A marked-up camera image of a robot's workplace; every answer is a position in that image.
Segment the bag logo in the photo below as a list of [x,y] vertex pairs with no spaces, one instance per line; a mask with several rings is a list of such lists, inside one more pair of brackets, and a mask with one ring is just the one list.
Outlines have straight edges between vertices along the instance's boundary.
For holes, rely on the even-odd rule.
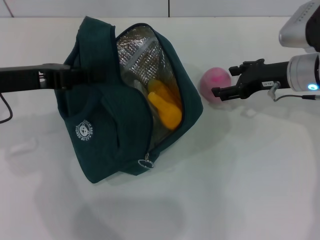
[[83,122],[75,127],[75,133],[82,141],[89,141],[94,134],[94,129],[90,122],[83,120]]

